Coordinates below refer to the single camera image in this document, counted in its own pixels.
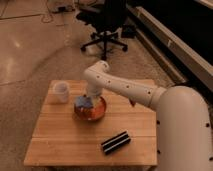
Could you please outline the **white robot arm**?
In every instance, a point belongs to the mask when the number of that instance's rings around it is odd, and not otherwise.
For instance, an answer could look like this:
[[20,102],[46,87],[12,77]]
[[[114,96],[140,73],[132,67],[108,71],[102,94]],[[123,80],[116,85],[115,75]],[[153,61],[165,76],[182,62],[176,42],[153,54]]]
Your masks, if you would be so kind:
[[209,110],[199,92],[187,86],[139,83],[109,70],[100,60],[84,71],[87,94],[94,98],[107,89],[156,112],[156,171],[213,171]]

